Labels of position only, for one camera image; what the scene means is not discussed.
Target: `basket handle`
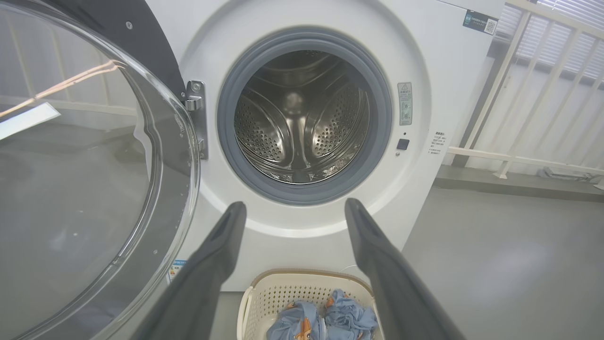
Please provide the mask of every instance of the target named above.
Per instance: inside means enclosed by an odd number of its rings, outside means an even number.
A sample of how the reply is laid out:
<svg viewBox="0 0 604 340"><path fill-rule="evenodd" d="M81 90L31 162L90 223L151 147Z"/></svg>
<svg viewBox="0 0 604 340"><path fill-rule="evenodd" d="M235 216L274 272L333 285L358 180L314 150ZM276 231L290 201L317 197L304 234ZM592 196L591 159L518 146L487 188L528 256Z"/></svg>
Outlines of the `basket handle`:
<svg viewBox="0 0 604 340"><path fill-rule="evenodd" d="M245 332L245 326L248 323L249 313L249 294L252 292L253 287L249 287L243 293L241 303L239 304L239 313L237 314L237 340L243 340L243 332Z"/></svg>

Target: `metal hinge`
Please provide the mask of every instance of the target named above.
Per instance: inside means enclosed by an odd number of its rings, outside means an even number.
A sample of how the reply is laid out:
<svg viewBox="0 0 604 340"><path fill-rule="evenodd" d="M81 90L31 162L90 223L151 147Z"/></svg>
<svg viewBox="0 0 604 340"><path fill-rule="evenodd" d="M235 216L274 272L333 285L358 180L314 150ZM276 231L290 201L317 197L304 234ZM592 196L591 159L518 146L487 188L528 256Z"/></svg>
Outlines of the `metal hinge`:
<svg viewBox="0 0 604 340"><path fill-rule="evenodd" d="M205 86L204 83L191 81L187 83L185 93L185 108L191 116L197 144L199 158L208 159L208 126L205 118Z"/></svg>

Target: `washing machine door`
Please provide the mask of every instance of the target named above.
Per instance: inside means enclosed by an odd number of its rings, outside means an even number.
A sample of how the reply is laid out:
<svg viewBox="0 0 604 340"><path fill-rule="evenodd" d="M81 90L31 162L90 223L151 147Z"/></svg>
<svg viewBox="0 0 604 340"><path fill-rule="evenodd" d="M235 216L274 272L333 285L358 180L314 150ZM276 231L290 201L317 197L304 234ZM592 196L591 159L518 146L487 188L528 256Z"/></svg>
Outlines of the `washing machine door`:
<svg viewBox="0 0 604 340"><path fill-rule="evenodd" d="M90 339L125 319L190 224L185 88L144 1L117 5L0 1L1 339Z"/></svg>

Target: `crumpled blue garment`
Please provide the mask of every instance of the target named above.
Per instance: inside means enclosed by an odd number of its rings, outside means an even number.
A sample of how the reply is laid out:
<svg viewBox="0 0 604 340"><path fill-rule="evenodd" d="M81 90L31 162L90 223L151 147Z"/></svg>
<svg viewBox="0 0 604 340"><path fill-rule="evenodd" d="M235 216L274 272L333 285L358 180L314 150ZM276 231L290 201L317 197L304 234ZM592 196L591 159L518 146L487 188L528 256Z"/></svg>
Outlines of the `crumpled blue garment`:
<svg viewBox="0 0 604 340"><path fill-rule="evenodd" d="M329 340L370 340L371 330L378 326L373 309L363 308L341 289L333 291L327 301L325 323Z"/></svg>
<svg viewBox="0 0 604 340"><path fill-rule="evenodd" d="M267 340L326 340L325 321L315 305L309 302L290 303L279 319L266 332Z"/></svg>

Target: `beige plastic basket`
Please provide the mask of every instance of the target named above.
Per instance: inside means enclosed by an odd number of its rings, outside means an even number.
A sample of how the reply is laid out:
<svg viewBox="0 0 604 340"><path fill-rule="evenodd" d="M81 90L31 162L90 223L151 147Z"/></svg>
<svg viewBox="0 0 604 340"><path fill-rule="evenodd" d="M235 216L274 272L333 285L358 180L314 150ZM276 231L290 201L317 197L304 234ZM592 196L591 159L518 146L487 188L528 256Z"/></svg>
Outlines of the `beige plastic basket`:
<svg viewBox="0 0 604 340"><path fill-rule="evenodd" d="M378 315L371 288L353 276L316 270L270 270L258 276L243 294L237 316L237 340L266 340L266 331L279 312L293 301L314 303L319 314L325 315L325 303L337 288L363 307L372 307ZM373 332L374 340L382 340L379 328Z"/></svg>

